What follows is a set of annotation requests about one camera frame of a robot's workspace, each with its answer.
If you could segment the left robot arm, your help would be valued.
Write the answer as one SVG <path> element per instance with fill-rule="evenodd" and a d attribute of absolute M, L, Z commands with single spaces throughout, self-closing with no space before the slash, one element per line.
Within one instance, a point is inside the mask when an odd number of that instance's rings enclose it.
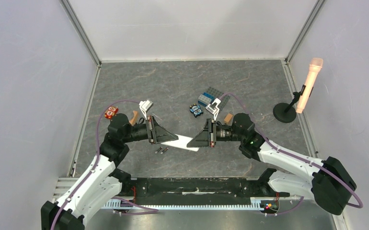
<path fill-rule="evenodd" d="M 153 116 L 131 125 L 123 113 L 114 115 L 96 156 L 77 182 L 55 202 L 41 207 L 43 230 L 83 230 L 112 197 L 125 196 L 132 188 L 131 175 L 118 169 L 129 152 L 127 143 L 147 140 L 151 144 L 176 141 L 178 136 L 160 126 Z"/>

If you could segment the white remote control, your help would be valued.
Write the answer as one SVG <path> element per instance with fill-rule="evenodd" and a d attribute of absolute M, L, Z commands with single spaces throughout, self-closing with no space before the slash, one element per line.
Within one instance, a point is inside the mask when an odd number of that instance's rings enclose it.
<path fill-rule="evenodd" d="M 187 147 L 187 144 L 192 140 L 191 137 L 187 137 L 187 136 L 183 136 L 179 134 L 176 134 L 176 136 L 178 137 L 177 140 L 166 141 L 166 142 L 162 142 L 161 144 L 174 147 L 174 148 L 178 148 L 178 149 L 194 151 L 194 152 L 197 152 L 199 150 L 198 147 Z"/>

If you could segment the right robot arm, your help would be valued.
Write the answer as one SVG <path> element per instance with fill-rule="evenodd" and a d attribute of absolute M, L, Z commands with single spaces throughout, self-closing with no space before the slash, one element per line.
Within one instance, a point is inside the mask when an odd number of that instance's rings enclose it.
<path fill-rule="evenodd" d="M 312 158 L 266 141 L 255 130 L 255 124 L 245 113 L 234 116 L 232 124 L 223 125 L 207 119 L 205 127 L 187 144 L 189 148 L 215 147 L 218 141 L 238 141 L 239 150 L 249 158 L 269 163 L 286 172 L 266 170 L 258 182 L 261 194 L 288 193 L 313 199 L 323 210 L 341 215 L 357 185 L 340 160 Z"/>

